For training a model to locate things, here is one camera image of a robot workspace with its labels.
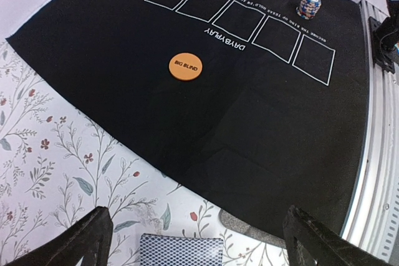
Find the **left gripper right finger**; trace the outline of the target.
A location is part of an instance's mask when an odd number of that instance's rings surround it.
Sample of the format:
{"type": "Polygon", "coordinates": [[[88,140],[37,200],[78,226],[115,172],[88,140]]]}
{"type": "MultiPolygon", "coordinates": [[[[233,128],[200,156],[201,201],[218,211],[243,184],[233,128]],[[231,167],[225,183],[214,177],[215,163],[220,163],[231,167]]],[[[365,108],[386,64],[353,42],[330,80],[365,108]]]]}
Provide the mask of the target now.
{"type": "Polygon", "coordinates": [[[290,265],[305,265],[300,257],[301,249],[306,250],[317,265],[387,265],[295,206],[288,209],[283,233],[290,265]]]}

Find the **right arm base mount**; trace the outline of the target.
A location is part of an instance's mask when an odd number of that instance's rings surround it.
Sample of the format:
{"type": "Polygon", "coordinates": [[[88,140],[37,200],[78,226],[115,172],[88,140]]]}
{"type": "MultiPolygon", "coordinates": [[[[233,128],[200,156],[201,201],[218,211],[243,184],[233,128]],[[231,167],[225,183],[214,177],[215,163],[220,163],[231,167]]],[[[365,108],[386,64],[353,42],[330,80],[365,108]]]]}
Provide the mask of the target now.
{"type": "Polygon", "coordinates": [[[398,65],[398,0],[386,0],[389,16],[383,22],[368,18],[372,60],[384,71],[395,74],[398,65]]]}

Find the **blue white chip stack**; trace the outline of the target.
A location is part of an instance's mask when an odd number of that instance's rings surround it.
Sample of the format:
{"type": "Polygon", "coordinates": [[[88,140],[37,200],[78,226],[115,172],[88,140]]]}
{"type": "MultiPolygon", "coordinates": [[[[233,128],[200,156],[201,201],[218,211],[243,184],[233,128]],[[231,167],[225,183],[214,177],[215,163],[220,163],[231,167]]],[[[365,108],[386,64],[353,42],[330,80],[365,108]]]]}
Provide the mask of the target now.
{"type": "Polygon", "coordinates": [[[296,7],[296,13],[303,19],[311,20],[315,17],[321,5],[321,0],[301,0],[296,7]]]}

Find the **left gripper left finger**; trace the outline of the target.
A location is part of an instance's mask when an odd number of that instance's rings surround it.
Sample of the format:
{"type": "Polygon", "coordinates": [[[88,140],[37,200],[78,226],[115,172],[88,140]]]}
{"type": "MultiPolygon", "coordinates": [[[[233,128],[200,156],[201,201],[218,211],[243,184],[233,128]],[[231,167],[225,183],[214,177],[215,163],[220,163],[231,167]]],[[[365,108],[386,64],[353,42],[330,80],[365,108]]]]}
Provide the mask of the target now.
{"type": "Polygon", "coordinates": [[[9,265],[107,265],[113,222],[98,206],[55,239],[9,262],[9,265]]]}

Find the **orange big blind button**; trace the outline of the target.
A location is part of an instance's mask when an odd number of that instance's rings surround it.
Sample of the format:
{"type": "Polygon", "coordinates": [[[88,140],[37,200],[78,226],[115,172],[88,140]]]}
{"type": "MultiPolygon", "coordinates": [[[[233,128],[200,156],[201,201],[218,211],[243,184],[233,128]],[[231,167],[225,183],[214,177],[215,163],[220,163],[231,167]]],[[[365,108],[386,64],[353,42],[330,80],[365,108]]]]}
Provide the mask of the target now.
{"type": "Polygon", "coordinates": [[[171,75],[177,80],[191,81],[201,75],[203,63],[198,56],[184,52],[172,57],[168,68],[171,75]]]}

